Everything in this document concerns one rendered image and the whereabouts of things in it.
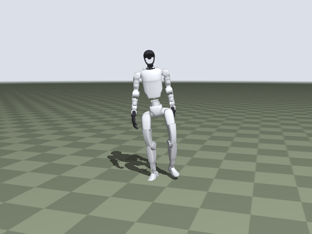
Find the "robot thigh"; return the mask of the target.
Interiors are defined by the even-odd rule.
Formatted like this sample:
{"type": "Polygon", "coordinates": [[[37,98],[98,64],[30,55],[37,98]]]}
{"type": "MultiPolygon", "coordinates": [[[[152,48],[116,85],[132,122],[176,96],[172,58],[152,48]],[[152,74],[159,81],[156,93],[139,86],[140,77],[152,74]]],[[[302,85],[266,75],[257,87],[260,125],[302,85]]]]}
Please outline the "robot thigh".
{"type": "Polygon", "coordinates": [[[175,123],[175,117],[172,109],[170,108],[162,108],[163,114],[166,121],[166,127],[169,134],[169,139],[167,140],[168,147],[172,148],[174,144],[176,144],[176,123],[175,123]]]}
{"type": "Polygon", "coordinates": [[[143,134],[143,138],[144,138],[146,146],[150,146],[151,150],[155,150],[156,142],[152,141],[150,110],[142,114],[141,123],[142,123],[142,134],[143,134]]]}

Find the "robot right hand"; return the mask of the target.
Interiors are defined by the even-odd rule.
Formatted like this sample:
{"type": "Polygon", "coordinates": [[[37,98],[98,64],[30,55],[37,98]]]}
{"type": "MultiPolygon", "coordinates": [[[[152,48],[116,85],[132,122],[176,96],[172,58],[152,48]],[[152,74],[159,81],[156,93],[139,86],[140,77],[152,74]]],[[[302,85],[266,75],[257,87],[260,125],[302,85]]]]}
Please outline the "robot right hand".
{"type": "Polygon", "coordinates": [[[132,111],[132,115],[131,116],[132,116],[132,123],[133,123],[134,128],[139,129],[139,128],[136,127],[137,124],[135,122],[136,111],[132,111]]]}

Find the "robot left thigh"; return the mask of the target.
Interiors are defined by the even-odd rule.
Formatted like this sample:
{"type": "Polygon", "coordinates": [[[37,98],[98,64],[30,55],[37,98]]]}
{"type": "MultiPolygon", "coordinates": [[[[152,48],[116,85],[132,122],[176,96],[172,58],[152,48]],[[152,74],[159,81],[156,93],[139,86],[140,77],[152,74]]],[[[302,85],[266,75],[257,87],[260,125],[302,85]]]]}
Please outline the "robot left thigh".
{"type": "Polygon", "coordinates": [[[162,108],[163,114],[166,121],[166,127],[169,134],[169,139],[167,140],[168,147],[172,148],[174,144],[176,144],[176,123],[175,123],[175,117],[172,109],[170,108],[162,108]]]}

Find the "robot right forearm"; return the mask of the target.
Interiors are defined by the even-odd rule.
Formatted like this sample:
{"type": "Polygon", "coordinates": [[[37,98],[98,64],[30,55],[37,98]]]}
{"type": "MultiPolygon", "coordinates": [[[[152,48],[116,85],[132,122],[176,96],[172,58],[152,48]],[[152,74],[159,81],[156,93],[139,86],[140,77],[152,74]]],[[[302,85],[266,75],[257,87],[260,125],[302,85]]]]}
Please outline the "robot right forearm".
{"type": "Polygon", "coordinates": [[[138,102],[138,99],[133,98],[133,95],[132,95],[131,114],[132,114],[132,111],[137,111],[137,102],[138,102]]]}

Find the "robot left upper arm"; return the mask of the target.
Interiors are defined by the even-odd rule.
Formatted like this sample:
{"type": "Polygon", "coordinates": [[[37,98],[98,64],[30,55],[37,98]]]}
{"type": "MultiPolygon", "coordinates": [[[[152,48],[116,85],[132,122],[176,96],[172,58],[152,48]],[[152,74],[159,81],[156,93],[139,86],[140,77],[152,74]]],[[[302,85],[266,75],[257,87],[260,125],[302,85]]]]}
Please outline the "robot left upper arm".
{"type": "Polygon", "coordinates": [[[172,93],[172,89],[171,89],[171,80],[170,80],[170,74],[169,71],[167,69],[160,69],[162,75],[164,76],[164,83],[165,83],[165,93],[166,94],[171,94],[172,93]]]}

